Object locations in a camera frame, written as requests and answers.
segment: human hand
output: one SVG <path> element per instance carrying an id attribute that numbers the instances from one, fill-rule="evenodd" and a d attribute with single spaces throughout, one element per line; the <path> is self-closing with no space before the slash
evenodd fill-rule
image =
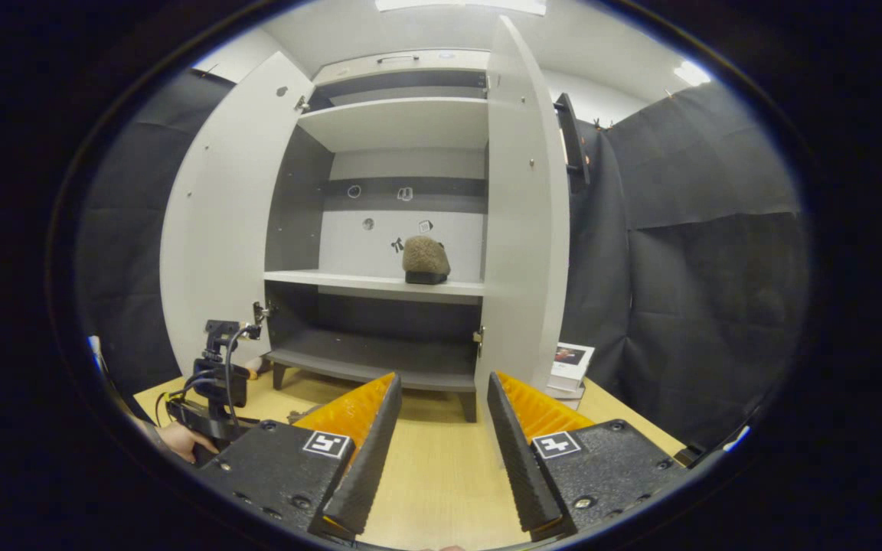
<path id="1" fill-rule="evenodd" d="M 166 426 L 156 426 L 155 432 L 168 446 L 168 449 L 189 463 L 196 463 L 196 456 L 193 455 L 193 446 L 196 444 L 200 444 L 213 453 L 220 453 L 220 450 L 217 450 L 217 446 L 214 446 L 210 439 L 200 435 L 199 432 L 186 429 L 178 421 L 171 422 Z"/>

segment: book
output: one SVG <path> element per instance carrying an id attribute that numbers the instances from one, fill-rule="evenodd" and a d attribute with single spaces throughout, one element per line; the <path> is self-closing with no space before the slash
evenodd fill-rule
<path id="1" fill-rule="evenodd" d="M 546 387 L 543 390 L 543 394 L 546 394 L 550 398 L 557 398 L 557 400 L 579 400 L 581 397 L 584 397 L 584 390 L 586 387 L 584 386 L 584 382 L 581 381 L 580 386 L 577 387 L 577 390 L 560 390 L 560 388 L 553 388 L 552 386 Z"/>
<path id="2" fill-rule="evenodd" d="M 593 354 L 594 348 L 590 346 L 557 343 L 557 353 L 554 355 L 554 365 L 550 369 L 547 386 L 571 392 L 578 390 Z"/>
<path id="3" fill-rule="evenodd" d="M 577 411 L 577 406 L 580 405 L 580 398 L 577 400 L 558 400 L 561 404 L 564 404 L 568 408 L 571 408 L 573 411 Z"/>

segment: cabinet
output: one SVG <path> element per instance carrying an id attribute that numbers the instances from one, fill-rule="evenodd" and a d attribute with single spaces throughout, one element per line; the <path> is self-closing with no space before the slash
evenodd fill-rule
<path id="1" fill-rule="evenodd" d="M 208 318 L 248 321 L 259 302 L 274 306 L 267 338 L 235 362 L 266 354 L 351 380 L 396 370 L 405 387 L 459 392 L 469 419 L 493 370 L 546 384 L 570 243 L 546 83 L 507 18 L 490 52 L 413 55 L 309 80 L 276 54 L 207 119 L 162 228 L 183 373 Z M 399 245 L 418 233 L 445 243 L 448 282 L 403 282 Z"/>

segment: table surface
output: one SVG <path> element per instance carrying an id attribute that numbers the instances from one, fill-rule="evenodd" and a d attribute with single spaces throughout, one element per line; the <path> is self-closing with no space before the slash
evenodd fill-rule
<path id="1" fill-rule="evenodd" d="M 326 404 L 360 384 L 290 367 L 283 388 L 274 390 L 272 374 L 248 381 L 247 407 L 237 408 L 239 415 L 287 422 L 291 411 Z M 134 397 L 154 419 L 158 395 L 179 390 L 182 383 L 179 377 Z M 670 455 L 685 447 L 591 380 L 584 384 L 587 390 L 577 411 L 591 421 L 625 419 Z M 187 398 L 206 403 L 195 392 Z M 158 410 L 167 423 L 165 406 Z M 519 529 L 508 478 L 488 435 L 480 422 L 465 422 L 458 395 L 403 390 L 377 499 L 357 540 L 398 549 L 461 545 L 468 551 L 529 541 Z"/>

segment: gray curtain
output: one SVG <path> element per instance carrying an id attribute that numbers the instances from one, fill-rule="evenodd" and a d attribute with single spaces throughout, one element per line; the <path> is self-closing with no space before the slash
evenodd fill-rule
<path id="1" fill-rule="evenodd" d="M 561 340 L 595 346 L 589 377 L 680 442 L 714 446 L 798 337 L 798 182 L 720 84 L 580 132 L 592 185 L 571 198 Z"/>
<path id="2" fill-rule="evenodd" d="M 76 251 L 81 317 L 143 419 L 132 395 L 179 375 L 158 290 L 168 193 L 196 132 L 232 86 L 195 72 L 166 83 L 113 140 L 85 202 Z"/>

